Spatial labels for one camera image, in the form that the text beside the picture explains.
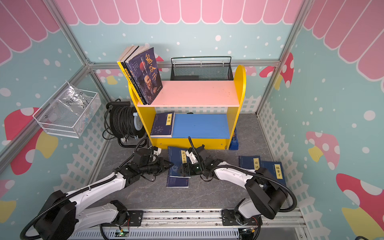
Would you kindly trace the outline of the dark blue Sunzi label book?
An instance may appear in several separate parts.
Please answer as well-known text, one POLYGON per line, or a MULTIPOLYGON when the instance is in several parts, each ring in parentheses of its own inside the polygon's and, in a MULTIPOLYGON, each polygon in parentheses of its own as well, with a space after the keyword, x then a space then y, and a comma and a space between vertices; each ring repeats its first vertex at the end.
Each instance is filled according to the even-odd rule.
POLYGON ((168 147, 169 161, 174 165, 169 170, 169 175, 175 178, 190 178, 190 158, 187 156, 187 150, 168 147))

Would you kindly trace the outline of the dark blue bagua cover book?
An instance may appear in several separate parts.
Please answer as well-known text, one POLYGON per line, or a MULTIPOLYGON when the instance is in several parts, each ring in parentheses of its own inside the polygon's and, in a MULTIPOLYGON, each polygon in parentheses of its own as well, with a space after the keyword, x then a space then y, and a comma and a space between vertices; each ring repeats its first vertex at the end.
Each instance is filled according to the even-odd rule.
POLYGON ((175 113, 158 113, 155 115, 151 135, 169 135, 173 134, 175 113))

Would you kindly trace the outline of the old man cover book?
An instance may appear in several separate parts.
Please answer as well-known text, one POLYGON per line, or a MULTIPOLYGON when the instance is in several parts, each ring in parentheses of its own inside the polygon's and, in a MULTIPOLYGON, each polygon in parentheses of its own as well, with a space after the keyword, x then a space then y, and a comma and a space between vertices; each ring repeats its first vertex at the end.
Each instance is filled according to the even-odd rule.
POLYGON ((147 103, 151 105, 163 88, 154 48, 140 46, 138 53, 128 59, 131 73, 147 103))

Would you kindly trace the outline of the yellow cartoon cover book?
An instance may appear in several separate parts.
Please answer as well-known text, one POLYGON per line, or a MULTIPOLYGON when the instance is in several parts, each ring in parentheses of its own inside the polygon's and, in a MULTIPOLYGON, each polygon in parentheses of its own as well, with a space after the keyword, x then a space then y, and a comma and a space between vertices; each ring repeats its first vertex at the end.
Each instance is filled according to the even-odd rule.
MULTIPOLYGON (((133 55, 132 55, 131 57, 133 57, 133 56, 135 55, 135 53, 138 53, 138 50, 136 50, 136 51, 133 53, 133 55)), ((136 97, 138 98, 138 94, 136 93, 134 86, 132 85, 130 79, 127 77, 127 75, 126 75, 126 73, 125 73, 125 71, 124 71, 124 68, 123 68, 123 66, 122 66, 121 63, 120 63, 120 57, 119 57, 119 59, 118 59, 118 61, 117 61, 118 66, 120 67, 122 73, 123 73, 124 76, 126 77, 126 79, 127 79, 127 81, 129 82, 129 84, 131 85, 131 87, 132 87, 132 89, 133 89, 133 93, 134 93, 134 94, 136 95, 136 97)))

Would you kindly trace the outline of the black antler cover book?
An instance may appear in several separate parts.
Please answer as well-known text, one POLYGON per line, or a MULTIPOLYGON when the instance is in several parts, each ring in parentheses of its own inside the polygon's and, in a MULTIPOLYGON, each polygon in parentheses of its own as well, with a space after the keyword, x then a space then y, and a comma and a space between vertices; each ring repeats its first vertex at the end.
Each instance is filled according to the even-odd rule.
POLYGON ((139 46, 130 46, 125 49, 122 56, 120 57, 120 63, 124 68, 124 71, 127 75, 127 77, 130 79, 132 85, 135 88, 136 93, 138 94, 138 98, 140 99, 141 103, 144 105, 147 103, 146 99, 141 93, 140 88, 138 87, 134 75, 131 73, 129 65, 126 63, 126 60, 133 55, 133 53, 139 49, 139 46))

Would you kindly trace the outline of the dark blue Mengxi label book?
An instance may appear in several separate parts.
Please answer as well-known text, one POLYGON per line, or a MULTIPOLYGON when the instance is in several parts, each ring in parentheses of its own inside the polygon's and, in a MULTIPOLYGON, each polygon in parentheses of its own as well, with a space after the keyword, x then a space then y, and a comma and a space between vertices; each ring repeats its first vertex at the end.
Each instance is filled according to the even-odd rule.
POLYGON ((168 176, 166 187, 167 188, 188 188, 189 178, 179 178, 179 177, 168 176))

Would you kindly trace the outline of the dark blue thread-bound book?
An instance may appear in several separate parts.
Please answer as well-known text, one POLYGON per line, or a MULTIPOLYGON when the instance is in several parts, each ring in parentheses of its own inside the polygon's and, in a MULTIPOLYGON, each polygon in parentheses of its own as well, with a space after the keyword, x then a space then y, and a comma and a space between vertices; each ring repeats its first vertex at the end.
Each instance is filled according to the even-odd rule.
POLYGON ((169 135, 150 135, 151 138, 172 138, 172 134, 169 135))

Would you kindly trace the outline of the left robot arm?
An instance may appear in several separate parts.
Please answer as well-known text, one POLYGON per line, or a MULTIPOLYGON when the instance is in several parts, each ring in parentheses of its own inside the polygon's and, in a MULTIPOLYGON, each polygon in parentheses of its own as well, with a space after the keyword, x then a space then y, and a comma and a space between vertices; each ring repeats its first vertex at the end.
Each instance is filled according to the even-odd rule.
POLYGON ((123 190, 145 175, 156 177, 171 169, 173 163, 160 157, 161 149, 143 147, 148 138, 136 145, 133 153, 107 177, 75 191, 56 191, 21 231, 22 240, 66 240, 72 234, 91 228, 113 224, 118 227, 129 224, 132 217, 125 205, 114 200, 92 208, 100 199, 123 190))

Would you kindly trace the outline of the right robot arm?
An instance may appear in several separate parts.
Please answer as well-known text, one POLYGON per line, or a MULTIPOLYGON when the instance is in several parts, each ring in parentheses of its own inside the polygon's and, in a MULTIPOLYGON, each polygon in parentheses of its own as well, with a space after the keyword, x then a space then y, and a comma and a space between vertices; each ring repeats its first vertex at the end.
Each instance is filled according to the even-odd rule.
POLYGON ((230 165, 212 158, 204 145, 195 148, 191 137, 188 140, 191 147, 186 156, 190 158, 188 168, 192 176, 200 176, 204 182, 214 179, 227 181, 244 188, 249 195, 233 210, 222 210, 223 225, 260 225, 257 217, 273 220, 277 213, 288 213, 297 207, 298 200, 293 191, 280 183, 268 169, 248 170, 230 165))

